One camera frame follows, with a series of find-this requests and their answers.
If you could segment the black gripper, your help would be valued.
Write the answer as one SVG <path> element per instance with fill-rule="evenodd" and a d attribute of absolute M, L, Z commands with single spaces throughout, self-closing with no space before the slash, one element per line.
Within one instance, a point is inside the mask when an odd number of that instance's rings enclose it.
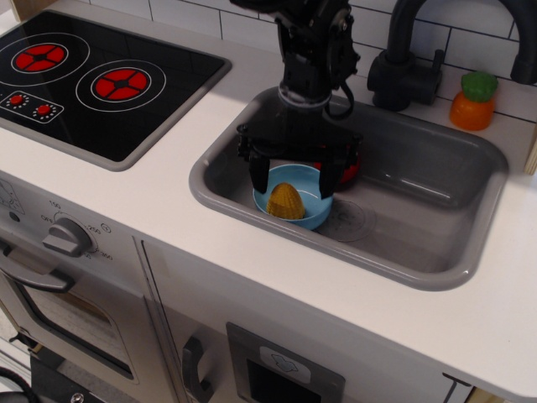
<path fill-rule="evenodd" d="M 321 198 L 333 195 L 344 171 L 358 164 L 362 135 L 326 113 L 304 112 L 284 104 L 278 94 L 254 98 L 252 117 L 237 125 L 238 154 L 249 160 L 253 188 L 265 193 L 270 160 L 321 164 Z"/>

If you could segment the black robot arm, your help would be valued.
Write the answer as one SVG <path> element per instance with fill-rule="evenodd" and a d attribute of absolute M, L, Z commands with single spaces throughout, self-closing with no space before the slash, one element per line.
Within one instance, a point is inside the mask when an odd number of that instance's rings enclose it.
<path fill-rule="evenodd" d="M 237 1 L 236 6 L 274 18 L 284 76 L 271 115 L 237 127 L 238 153 L 249 163 L 253 187 L 266 192 L 272 160 L 318 163 L 318 187 L 331 196 L 345 170 L 358 160 L 361 137 L 336 125 L 352 109 L 332 113 L 330 100 L 356 73 L 354 19 L 347 1 Z"/>

